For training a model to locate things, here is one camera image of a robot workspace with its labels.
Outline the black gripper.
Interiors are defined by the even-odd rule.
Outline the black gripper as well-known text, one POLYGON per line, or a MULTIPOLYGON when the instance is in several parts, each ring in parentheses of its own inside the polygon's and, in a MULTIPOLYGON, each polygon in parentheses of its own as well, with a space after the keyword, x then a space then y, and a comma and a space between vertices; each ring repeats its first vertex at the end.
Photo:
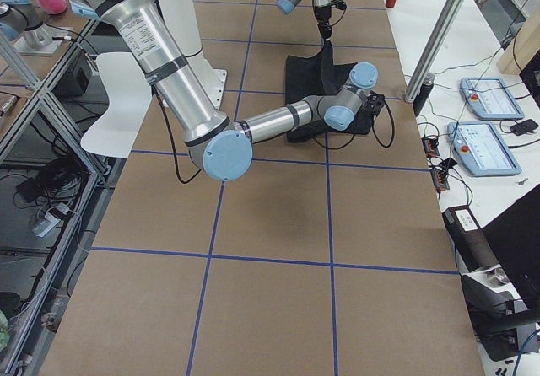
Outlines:
POLYGON ((364 103, 363 110, 372 116, 378 116, 385 106, 385 95, 376 92, 370 92, 364 103))
POLYGON ((317 28, 324 41, 329 41, 332 37, 332 5, 314 7, 314 16, 317 22, 317 28))

